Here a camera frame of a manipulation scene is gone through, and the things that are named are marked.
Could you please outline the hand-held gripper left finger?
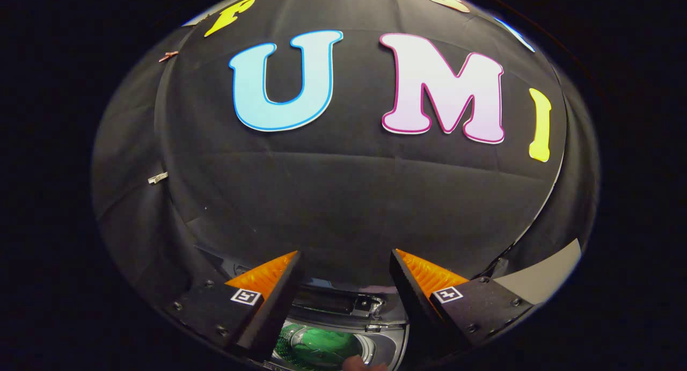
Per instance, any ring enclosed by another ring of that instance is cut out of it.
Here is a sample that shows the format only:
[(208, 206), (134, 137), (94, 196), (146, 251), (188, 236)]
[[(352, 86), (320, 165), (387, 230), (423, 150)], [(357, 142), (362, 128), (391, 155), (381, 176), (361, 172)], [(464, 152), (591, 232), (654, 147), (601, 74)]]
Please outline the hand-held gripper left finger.
[(164, 307), (193, 337), (233, 357), (263, 362), (272, 356), (303, 276), (293, 251), (221, 283), (206, 280)]

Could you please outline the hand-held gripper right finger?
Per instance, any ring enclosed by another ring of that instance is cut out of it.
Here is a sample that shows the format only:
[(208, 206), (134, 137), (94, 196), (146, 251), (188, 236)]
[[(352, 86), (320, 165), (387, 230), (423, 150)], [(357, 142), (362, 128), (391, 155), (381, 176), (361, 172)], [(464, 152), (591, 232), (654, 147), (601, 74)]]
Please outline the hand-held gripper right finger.
[(410, 323), (407, 363), (453, 363), (490, 344), (533, 304), (489, 277), (473, 280), (393, 249), (390, 274)]

